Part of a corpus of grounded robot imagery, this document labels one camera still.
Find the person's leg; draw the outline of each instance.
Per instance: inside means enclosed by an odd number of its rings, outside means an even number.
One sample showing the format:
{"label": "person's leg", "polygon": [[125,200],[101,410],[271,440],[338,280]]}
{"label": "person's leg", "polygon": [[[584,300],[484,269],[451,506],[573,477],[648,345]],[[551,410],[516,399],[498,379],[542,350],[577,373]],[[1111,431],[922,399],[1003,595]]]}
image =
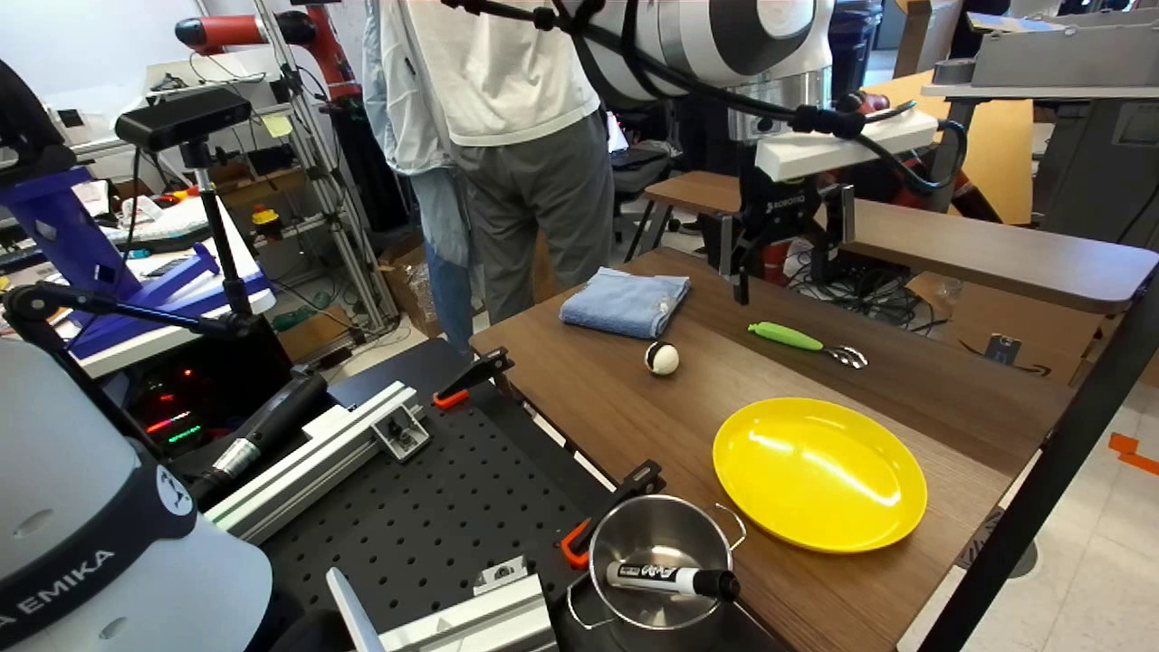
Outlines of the person's leg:
{"label": "person's leg", "polygon": [[504,147],[451,147],[466,180],[466,221],[484,280],[484,315],[504,321],[532,305],[537,221],[510,186]]}
{"label": "person's leg", "polygon": [[451,170],[428,170],[409,177],[414,200],[420,201],[424,256],[432,280],[435,317],[447,345],[470,347],[470,246],[451,188]]}
{"label": "person's leg", "polygon": [[595,112],[551,137],[508,147],[508,154],[551,242],[556,288],[587,283],[615,250],[604,118]]}

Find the pot handle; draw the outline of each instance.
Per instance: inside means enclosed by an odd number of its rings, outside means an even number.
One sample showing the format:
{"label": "pot handle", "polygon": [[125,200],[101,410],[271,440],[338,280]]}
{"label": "pot handle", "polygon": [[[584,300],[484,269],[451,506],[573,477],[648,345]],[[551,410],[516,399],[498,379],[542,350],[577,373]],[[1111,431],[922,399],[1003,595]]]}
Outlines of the pot handle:
{"label": "pot handle", "polygon": [[747,519],[738,519],[738,513],[726,512],[725,502],[718,502],[718,512],[731,513],[731,522],[735,522],[735,539],[726,539],[726,551],[735,551],[738,542],[748,539],[748,524],[747,524]]}
{"label": "pot handle", "polygon": [[602,628],[607,628],[610,618],[587,624],[587,618],[579,615],[579,609],[577,609],[577,586],[579,586],[579,582],[587,582],[587,577],[577,577],[577,580],[567,582],[567,589],[563,589],[563,596],[567,596],[567,615],[577,618],[579,630],[602,630]]}

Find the yellow plate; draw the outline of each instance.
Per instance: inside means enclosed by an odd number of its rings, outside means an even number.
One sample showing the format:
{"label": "yellow plate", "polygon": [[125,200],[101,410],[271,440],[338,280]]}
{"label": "yellow plate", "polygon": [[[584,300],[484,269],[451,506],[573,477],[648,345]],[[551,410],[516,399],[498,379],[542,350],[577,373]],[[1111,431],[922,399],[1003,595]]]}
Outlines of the yellow plate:
{"label": "yellow plate", "polygon": [[837,402],[767,399],[731,414],[713,467],[747,519],[811,551],[881,551],[927,513],[927,474],[906,440]]}

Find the metal pot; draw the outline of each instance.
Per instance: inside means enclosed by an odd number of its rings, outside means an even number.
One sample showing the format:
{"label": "metal pot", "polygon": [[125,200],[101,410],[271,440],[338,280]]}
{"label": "metal pot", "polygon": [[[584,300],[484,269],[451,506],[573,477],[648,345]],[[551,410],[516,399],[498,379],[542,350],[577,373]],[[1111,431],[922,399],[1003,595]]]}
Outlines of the metal pot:
{"label": "metal pot", "polygon": [[584,630],[610,628],[610,637],[618,640],[618,649],[631,649],[631,652],[713,649],[718,624],[725,612],[719,596],[625,589],[610,577],[621,565],[731,572],[731,551],[741,539],[747,539],[741,522],[738,522],[738,535],[726,539],[707,512],[699,512],[679,496],[648,491],[648,496],[621,500],[615,512],[602,519],[587,551],[591,559],[587,580],[598,600],[604,605],[607,618],[587,624],[577,612],[577,600],[573,600],[577,582],[567,586],[573,618]]}

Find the blue towel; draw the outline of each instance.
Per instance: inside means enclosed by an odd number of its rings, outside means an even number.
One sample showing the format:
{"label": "blue towel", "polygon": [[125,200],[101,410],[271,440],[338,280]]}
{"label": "blue towel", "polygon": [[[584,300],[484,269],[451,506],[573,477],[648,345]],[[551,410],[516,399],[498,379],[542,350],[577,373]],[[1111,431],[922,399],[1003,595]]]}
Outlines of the blue towel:
{"label": "blue towel", "polygon": [[688,274],[631,274],[618,269],[598,269],[587,287],[560,305],[556,317],[567,326],[654,341],[683,296]]}

